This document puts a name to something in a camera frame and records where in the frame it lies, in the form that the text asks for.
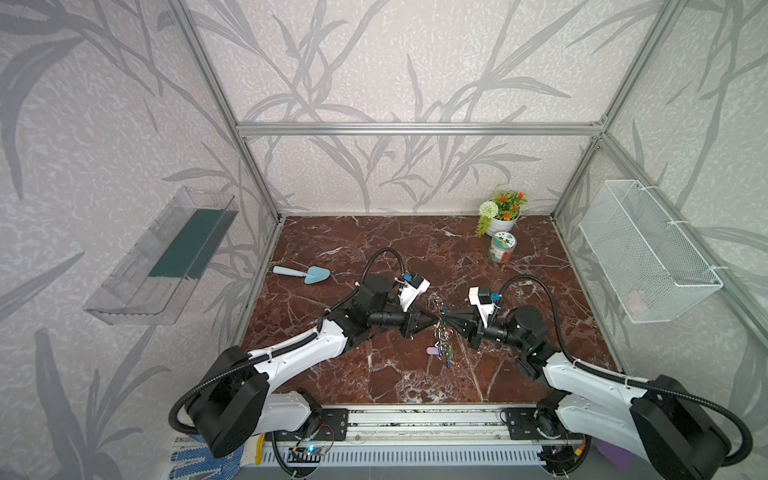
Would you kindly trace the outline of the metal key ring plate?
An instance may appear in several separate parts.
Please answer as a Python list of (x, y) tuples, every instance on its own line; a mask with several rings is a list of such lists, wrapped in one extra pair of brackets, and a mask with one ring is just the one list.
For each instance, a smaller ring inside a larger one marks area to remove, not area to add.
[(454, 350), (451, 343), (454, 332), (448, 324), (445, 302), (438, 294), (432, 294), (428, 299), (428, 308), (432, 314), (438, 317), (433, 325), (436, 343), (428, 347), (426, 352), (429, 356), (440, 360), (446, 369), (453, 365)]

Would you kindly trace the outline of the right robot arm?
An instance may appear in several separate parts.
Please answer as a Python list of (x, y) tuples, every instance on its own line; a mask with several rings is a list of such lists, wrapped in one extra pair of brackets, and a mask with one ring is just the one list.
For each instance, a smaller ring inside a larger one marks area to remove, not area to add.
[(538, 406), (544, 435), (567, 431), (607, 442), (665, 479), (711, 479), (751, 454), (749, 427), (727, 408), (672, 377), (631, 377), (574, 357), (561, 325), (547, 325), (534, 306), (516, 307), (499, 323), (502, 297), (473, 287), (469, 307), (440, 317), (473, 347), (487, 340), (517, 350), (518, 368), (550, 390)]

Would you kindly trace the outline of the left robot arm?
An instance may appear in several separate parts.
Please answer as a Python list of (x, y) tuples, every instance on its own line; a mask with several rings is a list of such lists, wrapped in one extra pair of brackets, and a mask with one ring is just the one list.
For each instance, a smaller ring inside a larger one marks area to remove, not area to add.
[(266, 348), (245, 352), (234, 346), (221, 353), (202, 380), (172, 405), (170, 428), (200, 437), (215, 458), (233, 453), (255, 434), (314, 432), (319, 403), (306, 392), (280, 394), (278, 388), (380, 331), (397, 330), (410, 338), (434, 325), (436, 316), (416, 302), (429, 287), (419, 274), (402, 271), (390, 279), (365, 269), (311, 329)]

